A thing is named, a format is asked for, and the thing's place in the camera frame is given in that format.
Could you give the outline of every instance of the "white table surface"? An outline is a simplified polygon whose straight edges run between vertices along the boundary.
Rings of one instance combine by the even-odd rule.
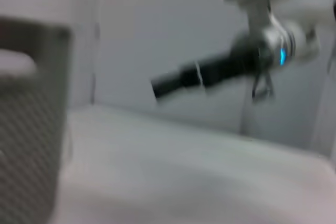
[[[70,114],[57,224],[335,224],[324,159],[103,106]]]

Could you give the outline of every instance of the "robotic arm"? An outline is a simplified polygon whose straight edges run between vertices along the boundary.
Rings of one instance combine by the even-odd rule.
[[[270,72],[294,60],[310,60],[319,53],[316,26],[336,28],[336,2],[302,0],[291,12],[275,17],[270,0],[234,0],[246,11],[249,33],[238,35],[229,52],[182,67],[152,82],[159,100],[179,89],[209,89],[226,80],[255,78],[253,101],[274,95]],[[259,89],[265,78],[266,87]]]

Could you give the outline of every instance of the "blue led light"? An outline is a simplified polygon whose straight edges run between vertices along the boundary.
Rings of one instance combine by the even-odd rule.
[[[283,66],[285,64],[285,61],[286,61],[286,51],[284,48],[282,48],[280,64]]]

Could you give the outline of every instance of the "gray textured container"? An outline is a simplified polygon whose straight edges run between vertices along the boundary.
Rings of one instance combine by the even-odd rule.
[[[45,224],[52,214],[70,46],[66,27],[0,17],[0,49],[36,65],[33,72],[0,71],[1,224]]]

